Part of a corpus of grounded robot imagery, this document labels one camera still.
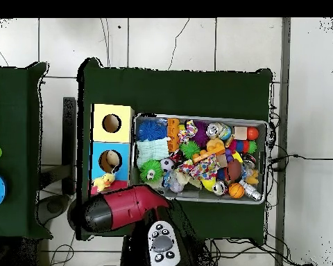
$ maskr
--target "green table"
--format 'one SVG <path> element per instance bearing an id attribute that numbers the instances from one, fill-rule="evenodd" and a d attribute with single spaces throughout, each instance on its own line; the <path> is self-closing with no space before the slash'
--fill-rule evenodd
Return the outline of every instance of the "green table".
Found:
<path id="1" fill-rule="evenodd" d="M 0 205 L 0 236 L 51 238 L 35 218 L 40 153 L 39 80 L 46 63 L 25 69 L 0 67 L 0 175 L 6 197 Z"/>
<path id="2" fill-rule="evenodd" d="M 104 69 L 95 59 L 79 68 L 77 200 L 87 200 L 90 107 L 92 103 L 129 105 L 135 113 L 207 116 L 268 121 L 268 69 L 257 73 Z M 264 242 L 264 206 L 181 201 L 199 238 L 253 238 Z M 129 235 L 132 225 L 101 236 Z M 81 231 L 81 238 L 90 233 Z"/>

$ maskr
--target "red ball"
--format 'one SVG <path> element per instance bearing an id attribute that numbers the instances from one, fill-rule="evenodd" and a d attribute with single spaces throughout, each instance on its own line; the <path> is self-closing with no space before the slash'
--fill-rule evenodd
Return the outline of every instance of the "red ball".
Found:
<path id="1" fill-rule="evenodd" d="M 247 139 L 248 140 L 255 140 L 259 136 L 258 129 L 256 127 L 248 127 L 247 128 Z"/>

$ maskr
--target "yellow box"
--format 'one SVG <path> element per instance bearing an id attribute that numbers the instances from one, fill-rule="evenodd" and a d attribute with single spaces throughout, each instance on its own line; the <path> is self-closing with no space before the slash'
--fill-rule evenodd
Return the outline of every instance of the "yellow box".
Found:
<path id="1" fill-rule="evenodd" d="M 133 109 L 122 105 L 92 105 L 93 140 L 106 143 L 130 143 Z"/>

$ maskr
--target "black bar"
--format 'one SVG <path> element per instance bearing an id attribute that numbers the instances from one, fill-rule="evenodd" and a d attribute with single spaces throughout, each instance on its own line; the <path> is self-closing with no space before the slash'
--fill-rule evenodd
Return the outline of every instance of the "black bar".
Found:
<path id="1" fill-rule="evenodd" d="M 281 76 L 280 76 L 280 109 L 279 116 L 281 118 L 279 126 L 279 146 L 287 149 L 287 110 L 289 104 L 289 69 L 290 69 L 290 32 L 291 18 L 282 18 L 282 52 L 281 52 Z M 279 148 L 278 156 L 286 156 L 285 152 Z M 278 167 L 283 171 L 278 172 L 277 176 L 277 196 L 279 199 L 276 206 L 276 227 L 275 236 L 277 239 L 284 240 L 284 218 L 285 218 L 285 181 L 286 181 L 286 160 L 279 162 Z M 276 240 L 275 250 L 280 254 L 276 254 L 275 266 L 282 266 L 284 254 L 284 244 Z"/>
<path id="2" fill-rule="evenodd" d="M 70 165 L 56 166 L 43 170 L 40 177 L 40 190 L 46 188 L 55 181 L 59 181 L 61 179 L 64 179 L 65 177 L 70 177 L 70 175 Z"/>
<path id="3" fill-rule="evenodd" d="M 69 166 L 69 176 L 62 179 L 63 195 L 75 193 L 75 150 L 76 150 L 76 100 L 63 98 L 62 122 L 62 165 Z"/>

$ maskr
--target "orange ball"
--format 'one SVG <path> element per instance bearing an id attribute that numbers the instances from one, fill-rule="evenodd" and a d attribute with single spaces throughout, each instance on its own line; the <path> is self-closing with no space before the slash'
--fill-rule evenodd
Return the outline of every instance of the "orange ball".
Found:
<path id="1" fill-rule="evenodd" d="M 247 139 L 256 140 L 259 136 L 259 131 L 256 127 L 247 127 Z"/>
<path id="2" fill-rule="evenodd" d="M 235 199 L 242 198 L 244 195 L 244 188 L 241 184 L 230 184 L 228 194 Z"/>

